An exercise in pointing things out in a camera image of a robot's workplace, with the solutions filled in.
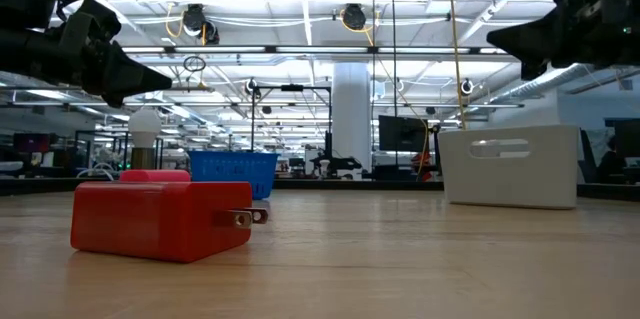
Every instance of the desk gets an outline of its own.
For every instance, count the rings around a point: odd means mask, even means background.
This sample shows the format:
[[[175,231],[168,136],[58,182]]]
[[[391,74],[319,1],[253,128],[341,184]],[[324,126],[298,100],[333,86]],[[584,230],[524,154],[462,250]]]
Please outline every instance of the desk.
[[[0,198],[14,318],[637,318],[640,205],[448,205],[438,192],[274,191],[249,244],[189,265],[75,252],[70,194]]]

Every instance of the bin handle cutout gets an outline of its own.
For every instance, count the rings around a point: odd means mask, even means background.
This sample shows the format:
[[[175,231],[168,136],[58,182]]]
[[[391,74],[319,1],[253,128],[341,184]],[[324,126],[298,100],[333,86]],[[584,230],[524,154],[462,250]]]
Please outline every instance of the bin handle cutout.
[[[483,139],[469,146],[469,155],[477,159],[526,158],[530,154],[526,139]]]

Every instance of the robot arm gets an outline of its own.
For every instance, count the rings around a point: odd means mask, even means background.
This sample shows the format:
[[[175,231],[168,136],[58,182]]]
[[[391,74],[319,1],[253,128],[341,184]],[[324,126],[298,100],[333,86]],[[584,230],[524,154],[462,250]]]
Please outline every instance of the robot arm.
[[[492,31],[487,41],[522,62],[533,80],[547,64],[640,64],[640,0],[553,0],[556,8],[531,23]]]
[[[116,14],[84,0],[68,20],[62,13],[75,0],[0,0],[0,70],[50,84],[81,86],[112,107],[124,97],[168,89],[171,79],[133,60],[117,42]],[[63,19],[49,28],[54,6]]]

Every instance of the person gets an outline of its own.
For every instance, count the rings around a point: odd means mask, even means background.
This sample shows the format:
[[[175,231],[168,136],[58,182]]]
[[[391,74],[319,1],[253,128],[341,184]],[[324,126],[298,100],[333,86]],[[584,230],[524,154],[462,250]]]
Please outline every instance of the person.
[[[620,182],[620,179],[612,177],[612,175],[623,174],[622,169],[627,166],[627,162],[624,158],[618,157],[618,153],[616,152],[615,135],[609,139],[607,147],[609,147],[609,150],[602,156],[600,165],[598,165],[598,182],[604,184],[615,184]]]

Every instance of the computer monitor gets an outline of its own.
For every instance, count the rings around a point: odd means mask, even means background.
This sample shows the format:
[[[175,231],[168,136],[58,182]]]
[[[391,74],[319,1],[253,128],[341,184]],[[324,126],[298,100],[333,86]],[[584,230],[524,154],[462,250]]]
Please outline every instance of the computer monitor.
[[[304,167],[305,162],[304,158],[289,158],[289,166],[290,167]]]
[[[618,121],[615,128],[618,156],[621,158],[640,157],[640,119]]]
[[[422,120],[380,115],[380,150],[421,153],[429,151],[429,141]]]
[[[21,153],[46,153],[49,151],[49,141],[49,134],[13,134],[13,148]]]

